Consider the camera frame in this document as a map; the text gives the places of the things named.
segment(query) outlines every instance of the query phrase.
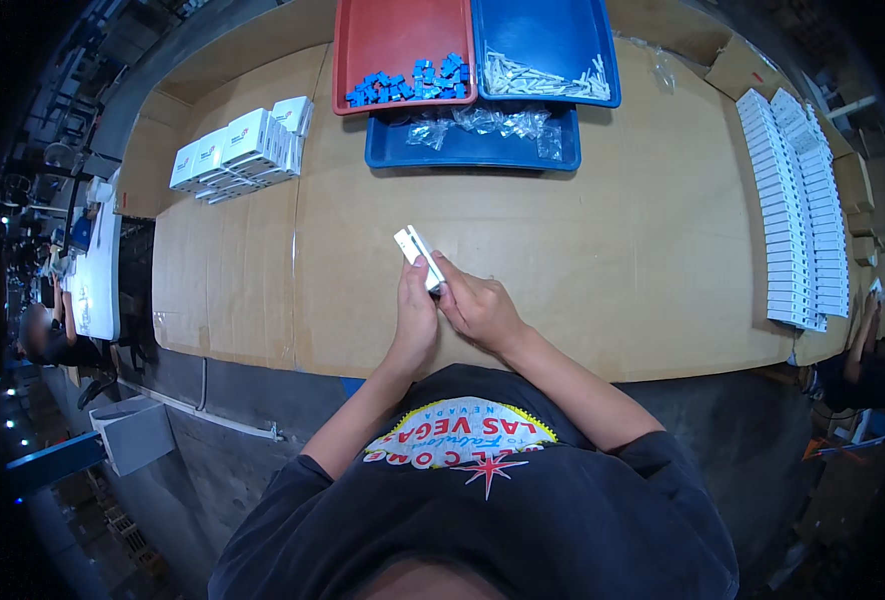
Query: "factory floor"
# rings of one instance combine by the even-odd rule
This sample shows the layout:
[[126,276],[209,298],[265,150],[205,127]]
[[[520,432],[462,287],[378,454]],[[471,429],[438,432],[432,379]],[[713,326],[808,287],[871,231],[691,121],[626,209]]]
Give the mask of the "factory floor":
[[[160,78],[205,43],[275,6],[274,0],[209,2],[111,92],[94,150],[121,157],[136,113]],[[97,158],[87,165],[105,176],[114,168]],[[151,344],[150,330],[143,337]],[[158,356],[158,363],[147,366],[144,377],[128,367],[123,377],[177,400],[198,402],[202,360],[158,347],[149,353]],[[88,414],[76,409],[79,390],[64,371],[43,372],[74,433],[90,430]],[[207,381],[207,410],[252,426],[276,423],[288,440],[247,436],[170,410],[177,450],[125,477],[109,474],[122,506],[191,599],[206,597],[220,550],[258,502],[270,474],[345,401],[337,378],[213,359]],[[791,386],[748,372],[621,387],[692,451],[732,535],[743,594],[748,595],[781,562],[791,526],[818,476],[816,465],[799,460],[810,437],[809,401]],[[133,394],[117,386],[87,409]]]

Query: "workbench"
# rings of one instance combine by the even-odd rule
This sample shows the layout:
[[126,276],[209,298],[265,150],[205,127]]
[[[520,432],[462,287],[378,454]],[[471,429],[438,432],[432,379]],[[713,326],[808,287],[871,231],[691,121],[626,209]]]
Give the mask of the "workbench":
[[[608,380],[735,371],[785,361],[794,348],[798,364],[841,352],[847,319],[830,318],[824,334],[766,319],[762,217],[734,99],[749,87],[771,97],[788,83],[721,24],[656,4],[666,41],[715,61],[671,57],[670,94],[652,75],[652,49],[617,40],[623,103],[580,106],[574,174],[368,169],[364,115],[326,109],[334,2],[296,0],[201,49],[149,94],[117,195],[117,212],[156,218],[157,341],[365,378],[394,333],[401,258],[392,234],[415,225],[463,270],[503,282],[524,320]],[[613,29],[632,35],[645,10],[610,3]],[[663,42],[640,22],[640,34]],[[278,47],[256,43],[267,32]],[[723,51],[693,45],[702,39]],[[300,178],[212,206],[166,190],[181,145],[298,95],[316,103]],[[827,127],[834,156],[851,153]],[[440,319],[430,371],[500,366]]]

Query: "stack of boxes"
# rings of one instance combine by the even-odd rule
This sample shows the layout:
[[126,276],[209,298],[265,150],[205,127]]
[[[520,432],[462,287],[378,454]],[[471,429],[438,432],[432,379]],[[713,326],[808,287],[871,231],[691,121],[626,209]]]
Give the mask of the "stack of boxes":
[[299,96],[204,135],[176,154],[170,188],[214,205],[297,177],[313,109]]
[[736,103],[762,206],[767,316],[824,332],[826,315],[848,310],[842,210],[815,115],[779,91],[772,105],[752,89]]
[[816,311],[849,315],[849,271],[845,258],[843,210],[832,171],[832,151],[810,105],[805,111],[789,92],[772,96],[772,113],[796,150],[798,171],[812,224]]

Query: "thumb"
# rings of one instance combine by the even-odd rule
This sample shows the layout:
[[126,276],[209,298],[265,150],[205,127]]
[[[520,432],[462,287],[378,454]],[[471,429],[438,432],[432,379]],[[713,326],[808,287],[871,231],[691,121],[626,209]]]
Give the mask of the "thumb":
[[462,317],[459,306],[456,305],[456,297],[452,294],[452,288],[447,282],[439,286],[439,310],[442,311],[445,318],[449,319],[449,323],[456,331],[465,333],[468,330],[465,318]]
[[406,286],[409,287],[410,298],[429,297],[426,290],[426,278],[429,276],[429,263],[422,255],[415,258],[412,269],[406,273]]

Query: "finger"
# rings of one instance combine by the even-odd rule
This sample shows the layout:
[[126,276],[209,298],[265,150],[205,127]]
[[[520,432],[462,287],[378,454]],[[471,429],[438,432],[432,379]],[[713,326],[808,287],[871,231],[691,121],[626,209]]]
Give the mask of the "finger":
[[452,327],[456,331],[459,331],[460,333],[468,332],[465,318],[463,318],[462,313],[459,312],[456,297],[453,295],[448,282],[442,283],[439,286],[439,310],[442,311],[445,318],[449,319],[449,323],[452,324]]
[[450,292],[458,301],[459,298],[472,298],[475,293],[465,278],[465,273],[459,270],[456,265],[449,262],[442,252],[437,249],[433,250],[433,259],[436,260],[436,267],[442,271],[442,276],[449,283]]
[[406,272],[406,285],[409,288],[409,298],[420,305],[430,303],[429,291],[426,289],[426,278],[429,276],[429,263],[426,258],[419,255],[415,258],[415,264]]

